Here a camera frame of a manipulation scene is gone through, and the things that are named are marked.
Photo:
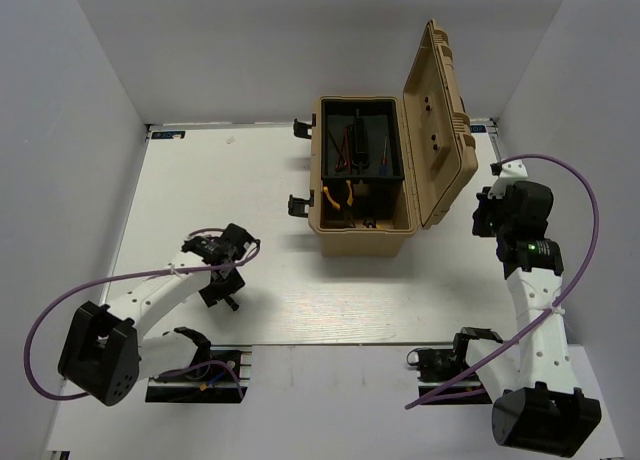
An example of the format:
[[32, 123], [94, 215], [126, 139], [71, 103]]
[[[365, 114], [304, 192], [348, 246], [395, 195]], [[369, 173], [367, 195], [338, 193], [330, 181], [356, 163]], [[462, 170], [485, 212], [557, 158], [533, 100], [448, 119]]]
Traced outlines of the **yellow handled small pliers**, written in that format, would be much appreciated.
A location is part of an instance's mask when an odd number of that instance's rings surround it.
[[341, 205], [336, 200], [333, 199], [333, 197], [330, 194], [329, 188], [327, 186], [324, 186], [322, 188], [322, 191], [323, 191], [324, 196], [326, 197], [326, 199], [330, 203], [331, 207], [333, 209], [335, 209], [336, 211], [341, 211], [342, 210]]

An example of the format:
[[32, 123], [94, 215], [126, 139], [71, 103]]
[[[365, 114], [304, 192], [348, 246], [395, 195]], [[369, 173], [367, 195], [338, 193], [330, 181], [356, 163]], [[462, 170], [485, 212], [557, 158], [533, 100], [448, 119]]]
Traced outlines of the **tan plastic toolbox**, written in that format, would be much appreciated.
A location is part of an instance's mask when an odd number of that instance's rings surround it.
[[322, 96], [295, 133], [311, 141], [310, 194], [289, 213], [307, 218], [326, 257], [396, 256], [478, 168], [449, 38], [433, 20], [401, 96]]

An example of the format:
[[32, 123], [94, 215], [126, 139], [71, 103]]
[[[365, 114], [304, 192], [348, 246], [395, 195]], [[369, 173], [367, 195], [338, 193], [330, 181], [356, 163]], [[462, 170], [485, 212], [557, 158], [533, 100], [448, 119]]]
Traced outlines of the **yellow handled needle-nose pliers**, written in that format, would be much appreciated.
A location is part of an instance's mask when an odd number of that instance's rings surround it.
[[341, 203], [341, 209], [345, 214], [348, 214], [351, 212], [353, 201], [354, 201], [354, 192], [353, 192], [352, 182], [349, 179], [347, 179], [345, 181], [345, 186], [343, 188], [342, 203]]

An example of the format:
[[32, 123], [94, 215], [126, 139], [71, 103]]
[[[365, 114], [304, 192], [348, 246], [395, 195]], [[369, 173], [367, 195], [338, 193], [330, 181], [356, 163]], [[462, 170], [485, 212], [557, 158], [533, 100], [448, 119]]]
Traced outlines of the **blue handled screwdriver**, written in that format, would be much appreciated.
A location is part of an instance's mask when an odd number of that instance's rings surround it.
[[381, 155], [381, 162], [379, 167], [379, 175], [384, 177], [388, 172], [388, 146], [389, 146], [389, 137], [385, 137], [383, 152]]

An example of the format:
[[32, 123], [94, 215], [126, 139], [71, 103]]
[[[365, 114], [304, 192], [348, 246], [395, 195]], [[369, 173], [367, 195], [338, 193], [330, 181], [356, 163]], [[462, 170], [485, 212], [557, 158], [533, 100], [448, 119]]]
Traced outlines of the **medium dark hex key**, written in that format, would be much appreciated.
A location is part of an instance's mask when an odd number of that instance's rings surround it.
[[337, 142], [331, 131], [328, 132], [329, 139], [338, 155], [335, 168], [339, 165], [352, 165], [351, 130], [351, 125], [347, 125], [343, 128], [342, 139], [340, 143]]

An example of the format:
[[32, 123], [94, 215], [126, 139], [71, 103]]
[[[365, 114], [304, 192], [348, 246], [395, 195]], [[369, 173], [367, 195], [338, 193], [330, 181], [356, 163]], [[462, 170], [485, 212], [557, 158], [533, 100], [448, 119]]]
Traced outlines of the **black toolbox tray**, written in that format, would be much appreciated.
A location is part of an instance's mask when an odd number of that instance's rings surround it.
[[[337, 182], [349, 179], [353, 183], [399, 183], [404, 180], [402, 147], [396, 101], [391, 98], [356, 99], [324, 98], [321, 100], [321, 179]], [[343, 128], [352, 126], [352, 166], [358, 174], [335, 174], [337, 153], [329, 139], [331, 131], [338, 143]], [[379, 167], [385, 137], [389, 137], [388, 172], [381, 177]]]

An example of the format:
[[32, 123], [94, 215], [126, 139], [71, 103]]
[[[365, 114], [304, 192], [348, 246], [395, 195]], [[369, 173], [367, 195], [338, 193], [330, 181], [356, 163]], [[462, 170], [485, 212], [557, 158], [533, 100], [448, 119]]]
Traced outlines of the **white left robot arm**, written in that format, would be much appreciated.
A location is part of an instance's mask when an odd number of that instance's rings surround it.
[[245, 285], [239, 269], [260, 247], [258, 238], [234, 223], [189, 234], [166, 267], [138, 273], [138, 286], [105, 304], [86, 302], [76, 310], [59, 373], [106, 406], [122, 401], [145, 379], [187, 379], [208, 387], [216, 369], [237, 382], [237, 373], [213, 355], [211, 341], [199, 331], [185, 326], [158, 335], [151, 331], [193, 295], [208, 307], [224, 302], [237, 310], [233, 296]]

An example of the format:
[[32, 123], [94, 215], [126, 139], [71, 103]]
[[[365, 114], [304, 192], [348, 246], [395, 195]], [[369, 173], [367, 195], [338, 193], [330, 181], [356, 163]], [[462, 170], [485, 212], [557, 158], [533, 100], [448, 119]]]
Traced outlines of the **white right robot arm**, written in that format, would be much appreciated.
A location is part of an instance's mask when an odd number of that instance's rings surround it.
[[528, 180], [498, 180], [477, 196], [472, 232], [497, 241], [497, 257], [511, 293], [519, 360], [468, 343], [451, 354], [461, 377], [478, 376], [492, 401], [494, 440], [505, 447], [571, 458], [602, 418], [598, 400], [584, 395], [574, 373], [564, 326], [555, 305], [564, 265], [547, 238], [552, 191]]

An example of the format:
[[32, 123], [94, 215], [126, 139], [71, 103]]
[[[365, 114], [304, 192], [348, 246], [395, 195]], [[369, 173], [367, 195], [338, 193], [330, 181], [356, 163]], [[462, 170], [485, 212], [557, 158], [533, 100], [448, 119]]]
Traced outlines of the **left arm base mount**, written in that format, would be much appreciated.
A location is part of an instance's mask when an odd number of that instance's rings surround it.
[[213, 347], [212, 360], [227, 367], [209, 365], [166, 379], [150, 379], [145, 402], [149, 404], [240, 404], [249, 386], [252, 348]]

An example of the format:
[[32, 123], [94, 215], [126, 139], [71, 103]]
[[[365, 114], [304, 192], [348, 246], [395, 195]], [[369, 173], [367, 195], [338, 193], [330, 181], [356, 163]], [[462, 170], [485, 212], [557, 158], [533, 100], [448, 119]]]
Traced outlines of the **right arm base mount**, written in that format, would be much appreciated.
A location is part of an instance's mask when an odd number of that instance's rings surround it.
[[[429, 393], [468, 367], [465, 355], [471, 340], [503, 342], [493, 330], [463, 327], [455, 334], [451, 346], [418, 347], [407, 354], [407, 366], [417, 372], [419, 396]], [[440, 393], [440, 396], [456, 397], [436, 400], [432, 405], [491, 404], [489, 394], [482, 389], [478, 374], [474, 373]]]

